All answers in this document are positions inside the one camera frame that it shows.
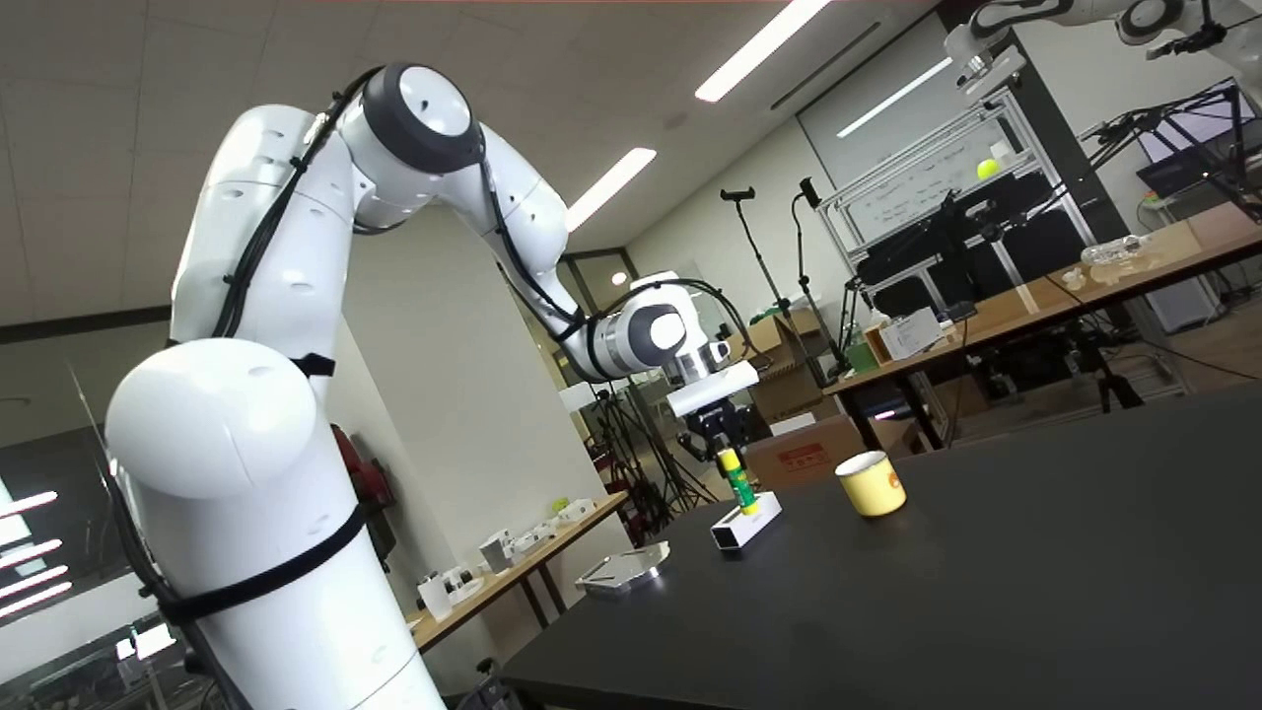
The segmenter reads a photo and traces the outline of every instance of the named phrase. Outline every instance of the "wooden table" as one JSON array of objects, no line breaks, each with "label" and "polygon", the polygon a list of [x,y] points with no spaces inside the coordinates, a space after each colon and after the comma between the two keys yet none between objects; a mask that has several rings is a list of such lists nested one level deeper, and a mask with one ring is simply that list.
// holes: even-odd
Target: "wooden table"
[{"label": "wooden table", "polygon": [[483,606],[491,606],[495,598],[501,598],[509,586],[521,584],[521,593],[528,596],[528,606],[538,610],[541,629],[547,629],[547,615],[528,584],[532,573],[541,573],[558,615],[565,615],[565,598],[561,586],[547,573],[547,560],[561,556],[568,544],[576,544],[588,529],[595,529],[604,518],[611,518],[620,504],[628,500],[628,492],[611,492],[604,497],[588,518],[580,518],[576,526],[561,529],[553,540],[538,544],[528,556],[521,556],[512,568],[491,575],[483,584],[483,593],[475,593],[469,598],[462,598],[451,615],[434,621],[430,610],[420,610],[408,629],[412,638],[426,650],[434,644],[444,644],[451,631],[457,631],[465,621],[475,621]]},{"label": "wooden table", "polygon": [[876,370],[842,380],[825,388],[822,397],[842,397],[842,406],[858,419],[860,438],[868,444],[879,444],[871,433],[871,422],[860,413],[860,406],[848,394],[876,383],[897,383],[905,397],[914,402],[912,413],[927,433],[927,443],[938,451],[943,438],[912,388],[914,370],[943,360],[959,360],[976,348],[994,348],[1000,341],[1015,341],[1015,334],[1075,321],[1082,310],[1151,293],[1161,284],[1189,279],[1205,268],[1218,268],[1249,251],[1262,251],[1262,224],[1236,204],[1206,208],[1193,222],[1174,222],[1169,228],[1147,233],[1140,251],[1107,268],[1075,266],[1075,268],[1036,277],[1021,288],[1000,293],[984,300],[971,321],[959,325],[955,341],[943,341],[938,348],[914,360],[879,364]]}]

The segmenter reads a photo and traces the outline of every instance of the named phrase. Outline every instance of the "ceiling light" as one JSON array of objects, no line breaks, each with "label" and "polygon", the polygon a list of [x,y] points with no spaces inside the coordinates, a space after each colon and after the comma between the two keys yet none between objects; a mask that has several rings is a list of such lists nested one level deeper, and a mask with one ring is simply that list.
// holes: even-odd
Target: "ceiling light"
[{"label": "ceiling light", "polygon": [[39,504],[51,504],[51,500],[54,500],[54,490],[45,490],[45,492],[37,492],[37,497],[22,497],[22,500],[11,500],[11,504],[0,508],[0,519],[4,519],[4,518],[15,518],[15,513],[28,513],[28,508],[39,508]]},{"label": "ceiling light", "polygon": [[649,168],[660,150],[634,146],[628,150],[568,213],[565,228],[580,228],[604,200],[611,200],[639,168]]},{"label": "ceiling light", "polygon": [[852,128],[837,130],[837,143],[858,133],[860,128],[868,128],[876,113],[884,113],[889,108],[905,103],[912,92],[919,92],[927,78],[943,74],[951,67],[951,58],[927,67],[922,74],[914,74],[912,82],[905,82],[897,96],[889,96],[884,103],[876,103],[868,113],[860,113]]},{"label": "ceiling light", "polygon": [[797,34],[829,0],[788,0],[763,32],[730,57],[700,92],[695,100],[718,103],[735,92],[759,62],[767,62],[788,34]]},{"label": "ceiling light", "polygon": [[15,615],[15,610],[26,610],[26,606],[37,606],[37,604],[45,604],[45,598],[51,598],[51,596],[62,596],[62,593],[72,593],[69,579],[62,579],[62,584],[51,584],[51,586],[39,586],[37,596],[26,596],[26,598],[0,606],[0,621],[4,621],[4,615]]},{"label": "ceiling light", "polygon": [[11,565],[26,565],[26,560],[37,560],[37,556],[47,556],[47,551],[54,551],[54,550],[62,550],[62,540],[4,550],[4,551],[0,551],[0,568],[11,568]]},{"label": "ceiling light", "polygon": [[54,565],[54,568],[45,568],[39,575],[26,575],[15,584],[4,584],[0,598],[22,596],[22,593],[39,586],[39,584],[58,579],[58,575],[69,575],[69,565]]}]

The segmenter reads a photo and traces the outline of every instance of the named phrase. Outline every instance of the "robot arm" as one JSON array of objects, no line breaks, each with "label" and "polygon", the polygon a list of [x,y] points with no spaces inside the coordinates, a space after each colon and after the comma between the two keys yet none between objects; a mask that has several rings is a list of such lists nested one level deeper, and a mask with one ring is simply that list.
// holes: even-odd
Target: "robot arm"
[{"label": "robot arm", "polygon": [[199,199],[175,348],[110,397],[108,490],[162,615],[254,706],[444,706],[323,419],[353,237],[426,204],[483,233],[588,380],[672,364],[676,413],[759,380],[705,345],[683,279],[584,316],[558,279],[565,200],[440,72],[367,72],[328,113],[245,110]]},{"label": "robot arm", "polygon": [[[291,155],[303,155],[308,168],[286,199],[282,175]],[[245,268],[257,251],[249,243],[257,237],[245,241],[245,228],[269,224],[265,204],[278,208],[278,237],[269,262]],[[576,309],[558,277],[568,243],[558,189],[475,120],[451,78],[408,62],[362,74],[328,120],[260,108],[235,128],[190,228],[175,288],[175,341],[249,334],[308,364],[313,376],[313,364],[333,364],[353,228],[387,233],[426,204],[451,204],[469,222],[584,380],[672,367],[705,397],[730,394],[718,360],[701,360],[705,334],[680,284],[642,284],[634,300],[595,321]]]}]

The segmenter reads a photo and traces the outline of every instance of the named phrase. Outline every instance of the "stand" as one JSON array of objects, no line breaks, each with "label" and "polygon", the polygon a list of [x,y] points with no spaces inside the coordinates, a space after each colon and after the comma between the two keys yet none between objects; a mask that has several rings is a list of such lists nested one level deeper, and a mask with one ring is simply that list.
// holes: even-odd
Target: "stand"
[{"label": "stand", "polygon": [[741,222],[741,228],[745,228],[745,243],[749,243],[749,251],[755,251],[759,268],[763,268],[763,279],[767,279],[767,288],[772,293],[777,310],[788,316],[788,300],[780,296],[780,288],[777,288],[777,279],[772,279],[772,268],[767,268],[767,258],[763,258],[763,250],[759,250],[759,241],[755,241],[755,228],[749,228],[749,222],[745,222],[745,208],[741,208],[741,200],[755,200],[755,189],[745,189],[745,192],[724,189],[718,199],[724,199],[724,200],[735,200],[739,222]]},{"label": "stand", "polygon": [[825,310],[822,310],[822,305],[816,305],[816,296],[814,296],[814,277],[804,277],[804,241],[800,241],[800,222],[797,222],[797,200],[800,200],[800,199],[804,199],[804,192],[797,192],[795,204],[788,204],[795,224],[797,224],[797,233],[795,233],[795,250],[797,250],[797,288],[800,288],[804,305],[814,309],[814,316],[822,321],[825,345],[829,345],[829,351],[833,351],[833,360],[837,360],[837,370],[833,370],[829,380],[837,380],[837,376],[848,370],[848,360],[846,360],[842,345],[833,341],[833,329],[829,329],[829,321],[825,321]]}]

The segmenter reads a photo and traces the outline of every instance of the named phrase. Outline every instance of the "floor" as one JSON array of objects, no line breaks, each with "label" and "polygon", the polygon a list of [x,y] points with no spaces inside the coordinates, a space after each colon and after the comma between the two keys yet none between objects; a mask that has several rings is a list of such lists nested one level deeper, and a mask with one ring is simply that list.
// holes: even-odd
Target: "floor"
[{"label": "floor", "polygon": [[[1143,331],[1147,345],[1107,351],[1113,370],[1125,376],[1143,402],[1262,383],[1262,296],[1239,300],[1227,316],[1174,334],[1164,334],[1161,329]],[[1064,380],[1009,402],[959,406],[951,444],[1098,413],[1098,380]]]}]

